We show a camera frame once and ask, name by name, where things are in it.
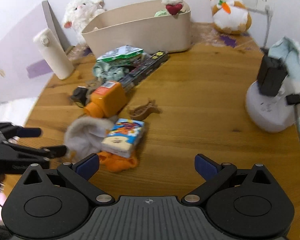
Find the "orange sock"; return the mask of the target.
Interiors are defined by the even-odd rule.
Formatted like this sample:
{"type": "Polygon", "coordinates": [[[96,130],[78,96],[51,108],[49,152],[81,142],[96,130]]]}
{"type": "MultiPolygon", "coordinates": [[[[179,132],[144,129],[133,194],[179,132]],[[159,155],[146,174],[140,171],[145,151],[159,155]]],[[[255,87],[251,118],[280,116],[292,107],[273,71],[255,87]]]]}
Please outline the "orange sock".
{"type": "Polygon", "coordinates": [[[119,173],[124,170],[135,168],[139,164],[139,160],[136,157],[135,151],[129,158],[121,157],[109,152],[99,152],[99,161],[101,165],[104,165],[109,172],[119,173]]]}

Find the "cartoon tissue pack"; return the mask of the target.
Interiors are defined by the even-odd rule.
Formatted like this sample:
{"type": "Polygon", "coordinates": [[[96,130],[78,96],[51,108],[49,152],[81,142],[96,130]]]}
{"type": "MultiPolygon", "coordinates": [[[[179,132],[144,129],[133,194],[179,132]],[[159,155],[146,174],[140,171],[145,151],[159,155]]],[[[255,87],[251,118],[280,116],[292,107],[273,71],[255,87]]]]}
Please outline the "cartoon tissue pack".
{"type": "Polygon", "coordinates": [[[144,131],[143,121],[119,118],[101,142],[101,150],[123,158],[130,158],[144,131]]]}

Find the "orange bottle with label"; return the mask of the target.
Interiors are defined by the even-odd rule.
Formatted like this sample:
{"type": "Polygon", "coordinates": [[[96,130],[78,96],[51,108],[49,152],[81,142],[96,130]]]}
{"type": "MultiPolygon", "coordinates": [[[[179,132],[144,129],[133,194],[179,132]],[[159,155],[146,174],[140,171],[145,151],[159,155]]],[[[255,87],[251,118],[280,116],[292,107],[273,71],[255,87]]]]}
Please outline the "orange bottle with label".
{"type": "Polygon", "coordinates": [[[93,118],[110,118],[121,111],[127,102],[121,83],[107,81],[91,93],[90,102],[84,107],[84,112],[93,118]]]}

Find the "brown hair claw clip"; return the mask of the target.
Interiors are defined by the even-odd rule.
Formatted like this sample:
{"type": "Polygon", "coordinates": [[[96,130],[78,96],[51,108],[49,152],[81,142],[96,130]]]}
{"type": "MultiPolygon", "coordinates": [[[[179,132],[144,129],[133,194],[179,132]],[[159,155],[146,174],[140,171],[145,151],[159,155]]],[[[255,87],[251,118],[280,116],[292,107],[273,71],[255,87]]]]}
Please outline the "brown hair claw clip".
{"type": "Polygon", "coordinates": [[[127,107],[127,113],[132,120],[143,121],[150,114],[156,113],[160,114],[162,111],[157,106],[156,101],[152,99],[148,99],[148,102],[145,105],[138,106],[134,109],[130,109],[127,107]]]}

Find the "light green snack bag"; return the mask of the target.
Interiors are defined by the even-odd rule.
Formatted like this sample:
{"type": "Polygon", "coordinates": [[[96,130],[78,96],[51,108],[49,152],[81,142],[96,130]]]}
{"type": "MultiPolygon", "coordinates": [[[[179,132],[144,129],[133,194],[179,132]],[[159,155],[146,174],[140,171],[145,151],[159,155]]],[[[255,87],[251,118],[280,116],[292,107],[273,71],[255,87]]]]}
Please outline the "light green snack bag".
{"type": "Polygon", "coordinates": [[[164,9],[164,10],[159,10],[155,13],[155,17],[160,17],[160,16],[167,16],[167,15],[170,15],[170,13],[164,9]]]}

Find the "small white plush red heart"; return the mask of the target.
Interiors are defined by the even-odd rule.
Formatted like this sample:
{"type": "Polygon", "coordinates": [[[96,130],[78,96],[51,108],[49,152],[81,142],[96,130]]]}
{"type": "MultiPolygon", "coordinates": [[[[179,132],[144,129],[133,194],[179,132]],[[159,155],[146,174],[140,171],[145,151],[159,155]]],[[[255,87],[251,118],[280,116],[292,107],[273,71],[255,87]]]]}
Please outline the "small white plush red heart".
{"type": "Polygon", "coordinates": [[[161,3],[172,16],[179,14],[184,6],[184,0],[161,0],[161,3]]]}

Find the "white round power strip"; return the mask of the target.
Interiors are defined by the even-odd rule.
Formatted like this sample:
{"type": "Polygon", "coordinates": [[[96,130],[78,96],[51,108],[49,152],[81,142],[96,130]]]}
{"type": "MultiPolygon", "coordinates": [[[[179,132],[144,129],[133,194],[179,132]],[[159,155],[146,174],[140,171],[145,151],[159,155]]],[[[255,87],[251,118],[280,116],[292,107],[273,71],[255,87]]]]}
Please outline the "white round power strip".
{"type": "Polygon", "coordinates": [[[286,103],[286,96],[295,89],[289,80],[282,83],[276,96],[262,95],[258,83],[254,82],[247,90],[245,107],[251,120],[262,130],[277,133],[284,131],[295,122],[294,107],[286,103]]]}

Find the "white thermos bottle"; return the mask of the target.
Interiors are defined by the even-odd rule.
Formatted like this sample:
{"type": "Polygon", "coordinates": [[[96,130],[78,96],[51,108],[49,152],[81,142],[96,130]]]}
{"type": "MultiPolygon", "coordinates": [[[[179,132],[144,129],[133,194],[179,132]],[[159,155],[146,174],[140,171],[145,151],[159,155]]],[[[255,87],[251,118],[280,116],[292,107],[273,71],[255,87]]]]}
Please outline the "white thermos bottle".
{"type": "Polygon", "coordinates": [[[75,70],[51,29],[46,28],[40,31],[33,38],[33,42],[60,80],[67,79],[75,70]]]}

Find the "green plaid scrunchie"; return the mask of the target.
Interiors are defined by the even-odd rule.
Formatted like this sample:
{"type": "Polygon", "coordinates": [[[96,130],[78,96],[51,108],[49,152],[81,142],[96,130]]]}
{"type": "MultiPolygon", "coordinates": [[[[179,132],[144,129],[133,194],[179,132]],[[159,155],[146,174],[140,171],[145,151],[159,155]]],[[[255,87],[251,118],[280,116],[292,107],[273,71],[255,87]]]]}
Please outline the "green plaid scrunchie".
{"type": "Polygon", "coordinates": [[[92,68],[93,76],[102,82],[119,81],[130,73],[135,66],[126,63],[109,64],[103,61],[97,61],[92,68]]]}

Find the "black power adapter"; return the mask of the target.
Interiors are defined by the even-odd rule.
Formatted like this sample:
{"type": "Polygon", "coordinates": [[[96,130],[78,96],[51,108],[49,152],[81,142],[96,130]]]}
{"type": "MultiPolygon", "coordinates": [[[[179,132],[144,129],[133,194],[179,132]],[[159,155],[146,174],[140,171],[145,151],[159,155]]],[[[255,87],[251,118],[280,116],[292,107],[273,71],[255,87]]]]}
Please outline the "black power adapter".
{"type": "Polygon", "coordinates": [[[287,74],[287,67],[282,59],[264,55],[257,75],[259,93],[270,97],[277,96],[287,74]]]}

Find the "black long toothpaste box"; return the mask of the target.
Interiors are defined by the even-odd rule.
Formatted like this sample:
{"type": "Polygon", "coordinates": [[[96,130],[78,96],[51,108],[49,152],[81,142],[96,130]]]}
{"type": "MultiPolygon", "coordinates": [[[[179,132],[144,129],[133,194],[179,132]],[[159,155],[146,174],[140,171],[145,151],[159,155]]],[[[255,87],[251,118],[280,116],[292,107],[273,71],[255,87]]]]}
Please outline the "black long toothpaste box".
{"type": "Polygon", "coordinates": [[[124,90],[127,92],[134,86],[156,71],[163,63],[169,59],[166,51],[157,51],[150,58],[143,61],[139,66],[131,70],[127,75],[119,79],[124,90]]]}

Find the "light blue folded cloth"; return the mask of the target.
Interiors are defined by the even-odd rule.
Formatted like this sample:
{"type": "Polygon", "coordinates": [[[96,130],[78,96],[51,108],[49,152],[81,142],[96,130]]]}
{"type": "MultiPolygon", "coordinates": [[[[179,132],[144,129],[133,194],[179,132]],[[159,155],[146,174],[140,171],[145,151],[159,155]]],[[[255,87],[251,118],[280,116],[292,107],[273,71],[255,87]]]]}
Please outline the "light blue folded cloth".
{"type": "Polygon", "coordinates": [[[283,37],[270,47],[268,56],[284,62],[295,93],[300,95],[300,44],[283,37]]]}

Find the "white plush lamb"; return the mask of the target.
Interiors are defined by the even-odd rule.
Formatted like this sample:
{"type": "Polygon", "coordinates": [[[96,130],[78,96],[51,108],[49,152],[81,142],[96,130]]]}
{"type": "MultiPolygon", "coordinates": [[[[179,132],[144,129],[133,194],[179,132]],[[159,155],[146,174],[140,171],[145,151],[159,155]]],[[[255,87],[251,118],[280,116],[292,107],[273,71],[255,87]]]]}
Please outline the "white plush lamb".
{"type": "Polygon", "coordinates": [[[99,14],[105,12],[104,0],[71,0],[65,7],[62,26],[73,29],[79,44],[86,45],[82,30],[99,14]]]}

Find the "orange hamster plush with carrot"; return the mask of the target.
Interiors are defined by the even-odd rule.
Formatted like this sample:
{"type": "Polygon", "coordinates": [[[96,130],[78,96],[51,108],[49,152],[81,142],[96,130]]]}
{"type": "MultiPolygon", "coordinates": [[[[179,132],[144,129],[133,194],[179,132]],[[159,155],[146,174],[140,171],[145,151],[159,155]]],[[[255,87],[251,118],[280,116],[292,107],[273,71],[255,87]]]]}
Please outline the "orange hamster plush with carrot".
{"type": "Polygon", "coordinates": [[[240,35],[249,30],[252,19],[242,0],[210,0],[214,28],[223,34],[240,35]]]}

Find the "beige plastic storage bin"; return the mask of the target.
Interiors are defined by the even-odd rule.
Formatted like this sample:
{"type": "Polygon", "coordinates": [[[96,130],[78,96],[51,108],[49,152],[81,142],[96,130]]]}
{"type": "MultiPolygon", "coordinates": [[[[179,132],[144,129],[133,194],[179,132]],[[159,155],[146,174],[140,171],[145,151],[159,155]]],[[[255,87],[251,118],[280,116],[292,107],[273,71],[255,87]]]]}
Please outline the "beige plastic storage bin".
{"type": "Polygon", "coordinates": [[[159,50],[169,53],[191,46],[191,9],[184,3],[182,13],[155,16],[163,9],[161,0],[145,1],[107,10],[97,15],[82,30],[95,56],[130,45],[149,54],[159,50]]]}

